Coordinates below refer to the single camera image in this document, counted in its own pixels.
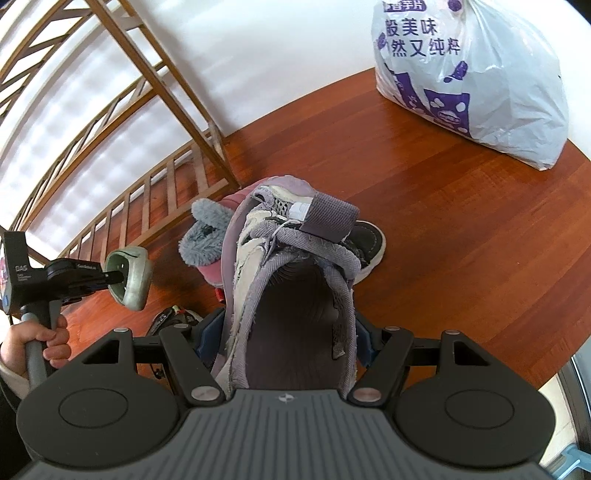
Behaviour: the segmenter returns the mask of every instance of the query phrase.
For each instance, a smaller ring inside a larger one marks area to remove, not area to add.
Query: blue plastic stool
[[[566,447],[561,455],[563,457],[562,463],[550,472],[556,480],[564,480],[575,468],[591,472],[591,455],[581,452],[574,443]]]

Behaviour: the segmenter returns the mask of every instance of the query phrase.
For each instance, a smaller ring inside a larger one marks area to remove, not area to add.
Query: white cuff
[[[10,370],[4,365],[2,359],[0,359],[0,377],[2,377],[6,385],[8,385],[8,388],[10,388],[10,390],[12,390],[21,400],[27,396],[31,389],[29,386],[29,380]]]

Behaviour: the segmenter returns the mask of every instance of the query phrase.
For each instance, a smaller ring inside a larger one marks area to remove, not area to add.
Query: shoe insole
[[[333,294],[311,260],[288,264],[270,279],[246,346],[246,378],[262,390],[338,388],[346,355],[333,359]]]

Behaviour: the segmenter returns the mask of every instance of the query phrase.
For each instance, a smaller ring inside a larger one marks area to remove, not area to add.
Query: finger
[[[68,364],[69,360],[67,358],[62,358],[59,360],[49,360],[49,364],[53,367],[53,368],[63,368]]]
[[[56,336],[56,332],[45,328],[37,322],[26,321],[12,325],[8,329],[7,341],[9,343],[20,343],[24,345],[31,340],[47,342]]]
[[[47,342],[47,346],[55,346],[61,345],[62,343],[68,343],[68,340],[70,339],[70,332],[68,332],[65,328],[57,328],[55,331],[56,336],[53,338],[53,340]]]
[[[57,327],[59,328],[67,328],[68,327],[68,321],[66,320],[66,317],[64,317],[63,315],[60,315],[57,318]]]
[[[70,348],[70,345],[68,345],[68,344],[51,346],[51,347],[48,347],[45,350],[43,350],[43,358],[45,360],[66,359],[66,358],[70,358],[71,354],[72,354],[72,349]]]

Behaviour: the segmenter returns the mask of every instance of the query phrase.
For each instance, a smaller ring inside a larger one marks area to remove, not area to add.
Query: white wall
[[[21,16],[38,15],[52,2],[17,0]],[[571,139],[591,157],[591,96],[585,92],[591,64],[581,60],[591,44],[591,27],[564,0],[499,2],[519,10],[554,45],[571,109]],[[227,134],[374,62],[374,0],[132,3]],[[7,28],[5,19],[0,34],[9,35],[0,40],[0,60],[7,46],[24,35]],[[68,40],[64,53],[54,56],[35,79],[37,87],[31,85],[0,128],[0,192],[9,198],[0,209],[2,225],[12,222],[75,133],[138,75],[112,39],[95,27],[89,22]],[[150,53],[145,45],[144,50]],[[33,248],[55,256],[126,186],[188,139],[158,101],[123,130],[102,145],[43,212],[44,220],[33,225]]]

